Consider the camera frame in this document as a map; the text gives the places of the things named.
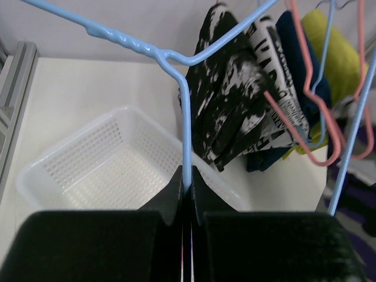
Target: white plastic basket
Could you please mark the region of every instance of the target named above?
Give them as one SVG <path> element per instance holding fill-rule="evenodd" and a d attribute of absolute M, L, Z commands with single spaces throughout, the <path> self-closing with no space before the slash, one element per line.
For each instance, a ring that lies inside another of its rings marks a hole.
<path fill-rule="evenodd" d="M 18 192 L 39 209 L 137 209 L 182 163 L 182 143 L 134 106 L 105 114 L 20 172 Z M 206 183 L 237 210 L 250 203 L 197 155 Z"/>

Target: white tabletop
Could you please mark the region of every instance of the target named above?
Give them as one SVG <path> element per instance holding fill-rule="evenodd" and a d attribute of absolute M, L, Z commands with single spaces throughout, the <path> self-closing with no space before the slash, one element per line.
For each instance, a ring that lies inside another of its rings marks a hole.
<path fill-rule="evenodd" d="M 18 227 L 33 212 L 14 185 L 27 163 L 94 118 L 125 104 L 140 107 L 180 138 L 176 95 L 177 83 L 155 64 L 40 58 L 0 204 L 0 261 Z M 324 160 L 326 149 L 315 155 Z M 325 168 L 296 153 L 264 173 L 247 173 L 246 158 L 239 157 L 221 175 L 249 197 L 254 210 L 314 210 L 326 181 Z"/>

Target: hanger hook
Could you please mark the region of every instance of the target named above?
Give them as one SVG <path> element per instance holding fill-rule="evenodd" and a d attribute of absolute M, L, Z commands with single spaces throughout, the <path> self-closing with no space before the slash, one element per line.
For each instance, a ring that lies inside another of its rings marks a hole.
<path fill-rule="evenodd" d="M 320 2 L 317 4 L 317 6 L 316 6 L 315 9 L 317 9 L 322 3 L 329 3 L 329 2 L 330 2 L 330 0 L 322 0 L 322 1 L 320 1 Z M 336 9 L 337 11 L 342 10 L 343 8 L 345 8 L 345 7 L 347 6 L 347 4 L 352 3 L 352 2 L 355 2 L 355 0 L 348 0 L 345 4 L 343 4 L 342 6 L 339 6 L 339 4 L 338 4 L 337 1 L 336 1 L 336 2 L 335 2 L 335 9 Z"/>

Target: purple patterned fabric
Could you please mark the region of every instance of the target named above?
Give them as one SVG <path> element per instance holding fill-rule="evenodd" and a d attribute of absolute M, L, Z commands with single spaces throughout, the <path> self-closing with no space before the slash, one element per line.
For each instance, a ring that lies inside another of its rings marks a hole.
<path fill-rule="evenodd" d="M 345 125 L 344 121 L 340 124 L 342 130 Z M 357 138 L 357 142 L 367 144 L 364 127 L 359 129 Z M 333 144 L 330 140 L 328 156 L 332 151 Z M 326 191 L 333 190 L 339 171 L 337 164 L 338 161 L 328 167 Z M 323 194 L 317 210 L 326 210 L 329 202 L 330 198 Z M 367 279 L 376 282 L 376 184 L 366 185 L 355 175 L 347 173 L 335 216 L 347 230 Z"/>

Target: blue plastic coating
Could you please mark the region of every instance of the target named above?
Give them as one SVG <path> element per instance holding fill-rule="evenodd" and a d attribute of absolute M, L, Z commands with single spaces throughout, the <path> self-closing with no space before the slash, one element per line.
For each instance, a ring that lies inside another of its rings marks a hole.
<path fill-rule="evenodd" d="M 190 96 L 189 87 L 185 77 L 176 70 L 167 59 L 173 59 L 176 62 L 186 66 L 196 65 L 209 56 L 212 56 L 225 44 L 235 38 L 240 32 L 245 30 L 252 22 L 265 13 L 271 6 L 273 6 L 278 0 L 267 0 L 264 4 L 249 15 L 245 20 L 238 23 L 228 33 L 223 35 L 220 39 L 211 44 L 208 48 L 200 53 L 186 57 L 173 50 L 158 49 L 152 44 L 138 40 L 128 34 L 124 34 L 112 28 L 103 26 L 95 21 L 86 19 L 82 16 L 76 15 L 72 12 L 66 11 L 58 6 L 47 3 L 43 0 L 21 0 L 28 4 L 31 4 L 44 11 L 50 12 L 61 18 L 67 19 L 78 25 L 83 26 L 86 32 L 94 37 L 107 39 L 113 43 L 119 44 L 127 49 L 133 50 L 136 53 L 148 56 L 157 61 L 160 67 L 174 78 L 180 87 L 182 93 L 182 114 L 183 114 L 183 185 L 184 194 L 189 190 L 192 184 L 192 126 L 191 126 L 191 114 L 190 114 Z"/>
<path fill-rule="evenodd" d="M 335 211 L 337 209 L 338 201 L 340 199 L 342 186 L 343 186 L 343 183 L 344 183 L 345 177 L 346 177 L 347 167 L 348 167 L 348 164 L 350 162 L 351 153 L 353 152 L 352 150 L 354 148 L 354 143 L 355 143 L 355 140 L 357 138 L 359 125 L 360 125 L 360 121 L 361 121 L 361 118 L 362 118 L 362 113 L 363 113 L 363 110 L 364 110 L 364 106 L 367 102 L 367 97 L 368 97 L 368 93 L 369 93 L 370 88 L 371 88 L 373 77 L 375 75 L 375 70 L 376 70 L 376 48 L 374 49 L 372 59 L 371 59 L 370 68 L 368 69 L 367 76 L 365 77 L 364 86 L 363 86 L 361 94 L 360 94 L 359 105 L 358 105 L 357 111 L 355 113 L 354 120 L 353 120 L 352 125 L 351 125 L 347 147 L 346 147 L 345 153 L 343 154 L 342 164 L 341 164 L 340 171 L 338 173 L 337 181 L 335 182 L 334 193 L 333 193 L 333 196 L 330 200 L 328 213 L 332 216 L 335 215 Z"/>
<path fill-rule="evenodd" d="M 311 90 L 312 93 L 316 93 L 317 85 L 321 82 L 321 80 L 323 79 L 323 76 L 324 76 L 325 62 L 326 62 L 327 55 L 328 55 L 329 38 L 330 38 L 331 27 L 333 25 L 335 5 L 336 5 L 336 1 L 330 0 L 329 19 L 328 19 L 328 23 L 327 23 L 327 29 L 325 31 L 323 57 L 321 58 L 318 78 L 312 86 L 312 90 Z M 320 139 L 319 139 L 318 143 L 316 143 L 316 144 L 310 143 L 308 141 L 308 139 L 304 136 L 304 134 L 301 134 L 304 142 L 306 142 L 306 144 L 310 148 L 319 147 L 321 144 L 323 144 L 323 141 L 325 139 L 325 132 L 327 131 L 327 125 L 326 125 L 326 121 L 325 121 L 325 116 L 321 111 L 320 111 L 320 124 L 321 124 L 321 135 L 320 135 Z"/>

